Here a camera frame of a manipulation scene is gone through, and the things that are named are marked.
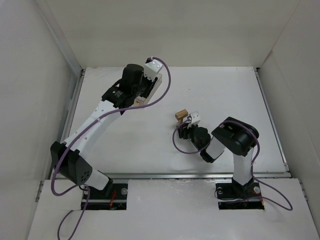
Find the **clear plastic box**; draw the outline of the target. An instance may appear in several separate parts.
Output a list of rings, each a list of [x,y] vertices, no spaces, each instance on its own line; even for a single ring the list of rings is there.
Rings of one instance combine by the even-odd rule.
[[[162,84],[162,75],[159,73],[156,75],[154,81],[148,80],[146,77],[142,78],[142,82],[147,84],[146,90],[137,96],[134,100],[134,106],[147,105],[159,86]]]

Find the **striped dark wood block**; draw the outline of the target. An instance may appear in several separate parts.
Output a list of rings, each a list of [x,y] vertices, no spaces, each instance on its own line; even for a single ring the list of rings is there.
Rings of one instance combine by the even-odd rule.
[[[175,118],[178,121],[182,121],[185,117],[188,116],[188,114],[189,114],[188,111],[186,109],[183,109],[175,114]]]

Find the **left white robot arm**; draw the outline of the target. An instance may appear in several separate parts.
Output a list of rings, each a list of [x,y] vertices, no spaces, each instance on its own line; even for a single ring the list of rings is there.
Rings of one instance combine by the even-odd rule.
[[[101,97],[100,102],[87,120],[64,141],[55,141],[50,147],[53,176],[51,191],[55,190],[57,174],[73,182],[75,187],[84,186],[108,196],[113,180],[93,168],[86,160],[92,147],[105,130],[125,111],[137,109],[134,105],[138,97],[148,100],[157,89],[160,71],[164,65],[151,59],[143,66],[128,64],[117,80]]]

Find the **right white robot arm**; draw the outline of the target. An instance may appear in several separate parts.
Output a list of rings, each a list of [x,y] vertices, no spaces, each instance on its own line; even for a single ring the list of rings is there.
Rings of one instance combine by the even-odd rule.
[[[236,197],[243,198],[254,182],[252,161],[259,132],[252,125],[227,117],[211,133],[204,127],[192,124],[190,117],[175,129],[178,137],[190,140],[207,163],[216,161],[225,150],[233,154],[231,189]]]

